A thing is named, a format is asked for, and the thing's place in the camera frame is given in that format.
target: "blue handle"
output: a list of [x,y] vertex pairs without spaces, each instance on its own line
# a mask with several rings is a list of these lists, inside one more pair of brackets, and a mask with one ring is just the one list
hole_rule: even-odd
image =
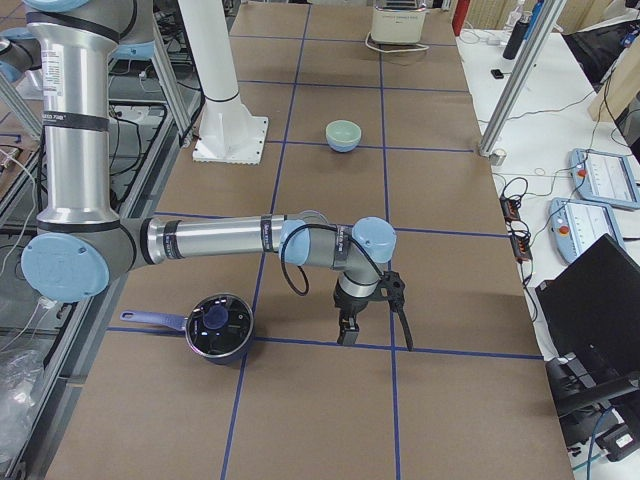
[[170,313],[145,312],[141,310],[125,310],[120,314],[120,320],[124,322],[151,323],[184,332],[187,320],[180,315]]

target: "bowl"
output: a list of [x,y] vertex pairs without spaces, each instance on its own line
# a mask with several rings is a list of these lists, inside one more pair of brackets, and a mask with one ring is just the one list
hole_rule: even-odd
[[336,152],[350,152],[362,138],[360,127],[349,120],[335,120],[325,129],[327,143]]

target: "white desk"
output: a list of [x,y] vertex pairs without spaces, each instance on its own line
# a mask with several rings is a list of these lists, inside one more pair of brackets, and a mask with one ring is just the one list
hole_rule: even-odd
[[[496,80],[491,69],[499,68],[505,73],[511,72],[515,61],[502,58],[504,47],[488,45],[486,39],[500,32],[475,30],[463,31],[458,38],[458,49],[462,57],[463,67],[469,90],[473,95],[476,116],[480,129],[484,131],[486,121],[498,102],[507,78]],[[593,92],[591,85],[580,70],[576,60],[567,48],[560,34],[549,37],[534,71],[529,76],[510,117],[525,112],[539,110],[558,110],[584,98]],[[597,125],[591,120],[587,107],[595,97],[591,93],[581,103],[569,107],[562,112],[527,115],[520,119],[507,121],[496,148],[507,151],[507,158],[493,172],[501,175],[507,182],[517,176],[525,177],[529,182],[528,191],[546,194],[551,191],[555,172],[568,166],[569,152],[574,148],[593,148],[595,150],[628,155],[630,150],[611,139],[614,129],[612,123],[601,122]],[[624,142],[616,131],[614,138]],[[636,179],[640,179],[640,166],[631,158],[632,169]],[[495,176],[496,190],[502,191],[503,178]],[[507,191],[507,195],[521,193],[523,182],[517,182]],[[520,209],[521,218],[535,234],[543,229],[549,218],[549,204],[554,197],[568,197],[574,190],[572,180],[567,172],[558,174],[552,194],[545,197],[526,196]],[[625,237],[640,237],[640,212],[615,210],[620,230]],[[640,242],[627,243],[627,251],[640,263]],[[566,268],[558,254],[549,228],[542,230],[532,246],[533,277],[531,286],[542,280],[553,279]],[[530,265],[525,264],[525,274]],[[536,333],[542,353],[550,355],[549,338],[544,322],[536,322]],[[577,458],[571,458],[573,465],[586,460],[586,450]],[[596,460],[592,464],[592,478],[598,480],[637,479],[640,472],[640,453],[635,452],[622,462],[610,463]],[[574,472],[576,479],[586,476],[585,468]]]

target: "computer monitor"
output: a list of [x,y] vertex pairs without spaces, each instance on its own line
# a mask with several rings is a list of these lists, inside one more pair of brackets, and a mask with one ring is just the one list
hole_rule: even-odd
[[[536,294],[560,355],[596,385],[640,371],[640,266],[604,235]],[[640,391],[609,399],[640,442]]]

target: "plastic bag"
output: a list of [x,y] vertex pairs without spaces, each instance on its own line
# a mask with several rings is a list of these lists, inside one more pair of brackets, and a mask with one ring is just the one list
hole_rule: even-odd
[[43,376],[41,352],[14,349],[0,353],[0,464],[20,453],[29,438]]

